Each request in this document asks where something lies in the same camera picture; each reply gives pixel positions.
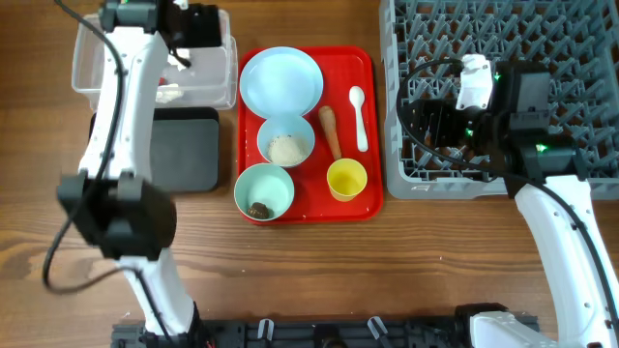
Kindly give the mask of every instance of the brown food item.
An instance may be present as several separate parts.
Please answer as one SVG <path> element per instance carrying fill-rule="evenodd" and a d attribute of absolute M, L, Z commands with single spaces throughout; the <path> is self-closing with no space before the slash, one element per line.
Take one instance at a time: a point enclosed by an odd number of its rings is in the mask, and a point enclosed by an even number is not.
<path fill-rule="evenodd" d="M 269 209 L 264 204 L 255 202 L 248 209 L 248 215 L 252 218 L 269 218 Z"/>

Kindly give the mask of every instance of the clear plastic bin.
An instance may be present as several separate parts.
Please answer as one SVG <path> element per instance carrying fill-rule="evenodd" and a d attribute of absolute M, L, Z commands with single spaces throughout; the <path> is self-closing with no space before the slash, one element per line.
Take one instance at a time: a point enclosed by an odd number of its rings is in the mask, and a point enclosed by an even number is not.
<path fill-rule="evenodd" d="M 95 14 L 85 17 L 100 27 Z M 158 92 L 181 91 L 183 96 L 167 103 L 158 102 L 156 107 L 211 106 L 227 110 L 236 102 L 238 84 L 238 59 L 236 42 L 230 35 L 230 18 L 220 10 L 221 47 L 190 49 L 190 69 L 178 71 L 168 64 L 162 77 L 166 84 L 179 87 L 160 86 Z M 72 85 L 90 101 L 93 110 L 99 104 L 103 82 L 103 42 L 83 25 L 79 25 L 75 42 Z"/>

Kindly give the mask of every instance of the wooden handle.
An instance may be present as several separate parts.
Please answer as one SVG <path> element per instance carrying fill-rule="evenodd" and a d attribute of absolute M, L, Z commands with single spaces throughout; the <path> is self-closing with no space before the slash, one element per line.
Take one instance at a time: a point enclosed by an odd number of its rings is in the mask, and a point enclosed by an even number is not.
<path fill-rule="evenodd" d="M 341 149 L 339 148 L 338 132 L 336 131 L 336 114 L 333 112 L 331 106 L 322 106 L 318 110 L 320 116 L 320 124 L 327 136 L 327 142 L 331 148 L 331 153 L 335 160 L 341 159 Z"/>

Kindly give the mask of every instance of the wood grain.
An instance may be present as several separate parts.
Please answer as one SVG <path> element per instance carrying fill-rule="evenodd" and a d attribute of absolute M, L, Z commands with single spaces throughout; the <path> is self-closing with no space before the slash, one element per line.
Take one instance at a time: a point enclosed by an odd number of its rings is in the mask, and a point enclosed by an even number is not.
<path fill-rule="evenodd" d="M 0 346 L 108 347 L 112 324 L 142 318 L 121 276 L 69 297 L 47 294 L 40 281 L 44 253 L 65 218 L 55 188 L 62 173 L 75 171 L 91 116 L 71 88 L 77 25 L 51 3 L 0 4 Z M 99 4 L 68 3 L 82 14 Z M 239 56 L 275 45 L 366 50 L 383 124 L 378 1 L 219 4 L 230 13 Z M 540 257 L 513 201 L 401 201 L 385 192 L 382 212 L 369 222 L 254 227 L 232 198 L 235 125 L 234 111 L 221 113 L 221 188 L 175 197 L 173 249 L 204 318 L 397 318 L 500 302 L 540 316 L 543 331 L 556 336 Z M 619 205 L 594 206 L 617 265 Z M 111 266 L 72 231 L 53 277 L 78 282 Z"/>

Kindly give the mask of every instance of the blue plate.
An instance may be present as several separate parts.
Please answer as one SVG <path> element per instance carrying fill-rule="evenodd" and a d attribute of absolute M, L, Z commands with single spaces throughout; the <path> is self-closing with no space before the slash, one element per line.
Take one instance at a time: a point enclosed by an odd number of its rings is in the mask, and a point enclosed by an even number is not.
<path fill-rule="evenodd" d="M 322 96 L 324 81 L 316 62 L 291 47 L 256 54 L 241 73 L 241 97 L 254 114 L 305 116 Z"/>

